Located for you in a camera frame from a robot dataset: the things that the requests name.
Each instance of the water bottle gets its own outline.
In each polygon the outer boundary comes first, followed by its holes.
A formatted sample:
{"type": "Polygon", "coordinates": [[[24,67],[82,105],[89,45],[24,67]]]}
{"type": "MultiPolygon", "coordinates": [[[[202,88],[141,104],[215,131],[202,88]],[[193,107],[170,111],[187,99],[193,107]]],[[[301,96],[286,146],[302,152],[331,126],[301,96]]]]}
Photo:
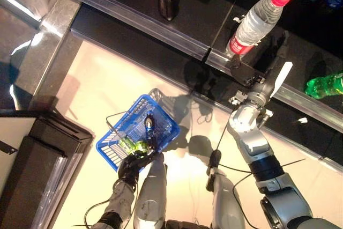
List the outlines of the water bottle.
{"type": "Polygon", "coordinates": [[[243,18],[236,33],[226,46],[228,59],[243,56],[264,38],[280,19],[284,6],[290,0],[260,0],[243,18]]]}
{"type": "Polygon", "coordinates": [[[343,71],[309,80],[305,93],[315,99],[343,94],[343,71]]]}

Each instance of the red label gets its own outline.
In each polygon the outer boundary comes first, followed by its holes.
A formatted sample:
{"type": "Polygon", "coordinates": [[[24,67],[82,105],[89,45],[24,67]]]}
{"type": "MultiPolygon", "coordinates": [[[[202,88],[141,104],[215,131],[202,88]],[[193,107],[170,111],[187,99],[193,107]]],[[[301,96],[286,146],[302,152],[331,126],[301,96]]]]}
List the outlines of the red label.
{"type": "Polygon", "coordinates": [[[236,35],[233,35],[232,38],[230,39],[229,46],[232,52],[239,55],[246,54],[253,47],[253,45],[245,46],[245,45],[240,44],[238,40],[236,39],[236,35]]]}

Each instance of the black wire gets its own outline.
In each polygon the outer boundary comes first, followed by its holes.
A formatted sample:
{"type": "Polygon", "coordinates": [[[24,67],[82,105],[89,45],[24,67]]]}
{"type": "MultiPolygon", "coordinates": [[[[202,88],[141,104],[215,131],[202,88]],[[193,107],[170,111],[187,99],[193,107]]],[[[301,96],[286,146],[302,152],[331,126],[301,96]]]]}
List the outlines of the black wire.
{"type": "Polygon", "coordinates": [[[222,132],[222,134],[221,134],[221,136],[220,136],[220,139],[219,139],[219,142],[218,142],[217,148],[216,148],[215,150],[217,150],[217,149],[218,149],[218,147],[219,147],[219,144],[220,144],[220,142],[221,142],[221,139],[223,139],[223,135],[224,135],[224,133],[225,133],[225,130],[226,130],[226,127],[227,127],[227,124],[228,124],[228,123],[229,123],[229,119],[227,120],[227,123],[225,124],[224,130],[223,130],[223,132],[222,132]]]}
{"type": "Polygon", "coordinates": [[[293,162],[287,163],[287,164],[285,164],[285,165],[282,165],[281,167],[284,167],[284,166],[289,166],[289,165],[292,165],[292,164],[298,163],[298,162],[300,162],[300,161],[304,161],[305,159],[306,159],[306,158],[299,159],[299,160],[297,160],[297,161],[293,161],[293,162]]]}
{"type": "Polygon", "coordinates": [[[106,201],[99,202],[98,204],[95,204],[95,205],[91,206],[91,207],[86,211],[86,213],[85,213],[85,215],[84,215],[84,223],[85,223],[85,226],[87,227],[87,229],[90,229],[90,227],[88,226],[88,223],[87,223],[87,215],[88,215],[88,213],[89,213],[92,209],[94,209],[96,206],[100,206],[100,205],[105,204],[105,203],[107,203],[107,202],[109,202],[109,201],[110,201],[110,198],[109,198],[108,200],[106,200],[106,201]]]}
{"type": "Polygon", "coordinates": [[[248,177],[251,176],[251,175],[252,175],[252,173],[250,173],[250,174],[248,174],[246,177],[240,179],[240,180],[233,186],[233,188],[232,188],[232,193],[233,193],[233,195],[234,195],[234,197],[235,197],[235,199],[236,199],[236,202],[237,202],[238,206],[240,207],[240,209],[241,209],[241,211],[242,211],[242,213],[243,213],[243,215],[244,215],[245,221],[247,221],[247,223],[248,223],[252,228],[254,228],[254,229],[259,229],[258,227],[255,227],[255,226],[253,226],[253,225],[250,223],[250,221],[248,220],[247,216],[245,215],[245,213],[244,213],[244,211],[243,211],[243,208],[242,208],[242,206],[241,206],[241,204],[240,204],[240,202],[239,202],[239,200],[238,200],[238,198],[237,198],[237,196],[236,196],[236,194],[235,194],[236,186],[237,186],[238,184],[240,184],[241,182],[243,182],[246,178],[248,178],[248,177]]]}
{"type": "MultiPolygon", "coordinates": [[[[137,184],[137,183],[136,183],[136,189],[137,189],[137,194],[136,194],[135,205],[133,206],[133,209],[132,209],[132,212],[131,212],[131,214],[130,214],[129,220],[128,220],[128,222],[126,223],[124,229],[126,229],[127,225],[129,224],[130,219],[131,219],[131,217],[132,217],[132,214],[133,214],[133,212],[135,211],[135,208],[136,208],[137,199],[138,199],[138,193],[139,193],[139,188],[138,188],[138,184],[137,184]]],[[[103,201],[103,202],[100,202],[100,203],[97,203],[97,204],[91,206],[91,207],[86,211],[86,213],[85,213],[85,215],[84,215],[84,223],[85,223],[85,224],[84,224],[84,225],[72,225],[72,226],[86,226],[87,229],[91,229],[91,228],[88,226],[88,223],[87,223],[87,215],[88,215],[88,213],[89,213],[92,209],[94,209],[96,206],[100,206],[100,205],[105,204],[105,203],[107,203],[107,202],[109,202],[109,201],[110,201],[110,198],[109,198],[108,200],[106,200],[106,201],[103,201]]]]}
{"type": "Polygon", "coordinates": [[[238,172],[242,172],[242,173],[248,173],[248,174],[251,174],[250,171],[244,171],[244,170],[240,170],[240,169],[236,169],[236,168],[232,168],[232,167],[229,167],[229,166],[225,166],[225,165],[222,165],[222,164],[219,164],[220,166],[223,166],[223,167],[226,167],[226,168],[229,168],[231,170],[234,170],[234,171],[238,171],[238,172]]]}
{"type": "MultiPolygon", "coordinates": [[[[284,165],[282,165],[281,167],[289,166],[289,165],[298,163],[298,162],[303,161],[303,160],[305,160],[305,159],[304,159],[304,158],[303,158],[303,159],[299,159],[299,160],[297,160],[297,161],[293,161],[293,162],[284,164],[284,165]]],[[[227,168],[232,169],[232,170],[239,171],[239,169],[234,169],[234,168],[231,168],[231,167],[227,167],[227,168]]],[[[248,220],[247,216],[245,215],[245,213],[244,213],[244,211],[243,211],[243,208],[242,208],[242,206],[241,206],[241,204],[240,204],[240,202],[239,202],[239,200],[238,200],[238,198],[237,198],[237,196],[236,196],[236,194],[235,194],[235,189],[236,189],[237,185],[240,184],[241,182],[243,182],[246,178],[248,178],[248,177],[251,176],[251,175],[252,175],[252,173],[250,173],[250,174],[248,174],[246,177],[240,179],[240,180],[233,186],[233,188],[232,188],[232,193],[233,193],[233,195],[234,195],[234,197],[235,197],[235,199],[236,199],[236,202],[237,202],[238,206],[240,207],[240,209],[241,209],[241,211],[242,211],[242,213],[243,213],[243,215],[244,215],[245,221],[247,221],[247,223],[248,223],[252,228],[254,228],[254,229],[259,229],[258,227],[255,227],[255,226],[253,226],[253,225],[250,223],[250,221],[248,220]]]]}

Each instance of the green soda bottle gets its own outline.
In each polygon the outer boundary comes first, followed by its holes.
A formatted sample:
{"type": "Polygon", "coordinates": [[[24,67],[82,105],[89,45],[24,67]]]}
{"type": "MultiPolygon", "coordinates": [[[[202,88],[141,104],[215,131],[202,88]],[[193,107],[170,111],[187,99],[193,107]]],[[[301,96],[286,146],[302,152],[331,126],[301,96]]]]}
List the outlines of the green soda bottle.
{"type": "Polygon", "coordinates": [[[309,80],[305,93],[315,99],[343,94],[343,71],[309,80]]]}

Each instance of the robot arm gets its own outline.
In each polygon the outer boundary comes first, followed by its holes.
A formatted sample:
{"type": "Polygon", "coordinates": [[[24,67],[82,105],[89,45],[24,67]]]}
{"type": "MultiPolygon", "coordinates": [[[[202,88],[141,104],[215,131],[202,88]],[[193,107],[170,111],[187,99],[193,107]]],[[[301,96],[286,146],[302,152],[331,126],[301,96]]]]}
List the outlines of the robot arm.
{"type": "Polygon", "coordinates": [[[273,229],[338,228],[326,220],[313,219],[308,203],[259,130],[256,118],[275,92],[274,83],[273,76],[255,83],[246,99],[232,112],[227,126],[256,179],[258,190],[265,194],[261,206],[268,223],[273,229]]]}
{"type": "Polygon", "coordinates": [[[113,185],[109,204],[92,229],[121,229],[123,222],[130,219],[139,171],[153,161],[157,155],[157,152],[145,155],[137,151],[121,162],[118,169],[118,180],[113,185]]]}

